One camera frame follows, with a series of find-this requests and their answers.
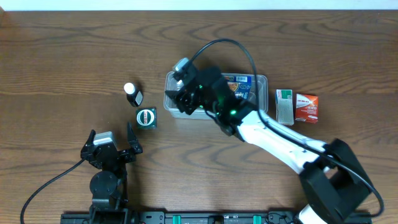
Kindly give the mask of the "blue fever patch box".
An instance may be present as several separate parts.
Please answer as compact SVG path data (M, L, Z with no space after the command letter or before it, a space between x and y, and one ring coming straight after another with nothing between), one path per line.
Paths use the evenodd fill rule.
M237 73L223 73L227 80L228 86L234 92L237 98L248 98L252 86L252 78L250 75L242 75Z

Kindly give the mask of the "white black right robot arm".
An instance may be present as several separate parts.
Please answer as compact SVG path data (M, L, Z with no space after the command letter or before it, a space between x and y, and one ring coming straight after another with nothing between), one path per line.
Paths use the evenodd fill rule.
M186 58L173 68L183 83L165 94L178 110L191 115L201 108L228 136L269 152L298 174L308 204L297 223L364 223L371 214L357 208L374 190L347 143L327 144L279 124L257 105L235 96L218 67L198 70Z

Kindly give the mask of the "clear plastic container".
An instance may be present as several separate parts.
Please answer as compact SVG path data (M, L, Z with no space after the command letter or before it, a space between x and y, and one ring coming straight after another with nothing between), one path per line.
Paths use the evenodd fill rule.
M169 72L166 76L165 82L165 90L177 91L183 87L182 81L176 81L173 78L173 72ZM256 96L255 96L255 78L254 75L250 75L252 78L252 86L249 96L247 98L248 101L255 104ZM259 92L259 108L267 112L268 110L268 83L267 78L264 75L257 76L257 87ZM170 114L174 118L183 118L183 119L210 119L208 115L206 115L205 111L202 108L196 109L191 115L187 115L186 113L181 113L177 108L175 103L167 96L164 95L164 108L170 112Z

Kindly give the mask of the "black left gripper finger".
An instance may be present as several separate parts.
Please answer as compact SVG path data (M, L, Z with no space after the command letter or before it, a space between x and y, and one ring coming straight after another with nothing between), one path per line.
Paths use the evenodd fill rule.
M132 124L131 122L127 123L127 141L130 145L130 148L133 150L134 154L141 154L143 153L143 148L141 144L139 143L138 138L133 132Z
M96 135L96 131L94 129L92 129L90 132L90 135L85 143L85 147L91 147L93 145L95 135Z

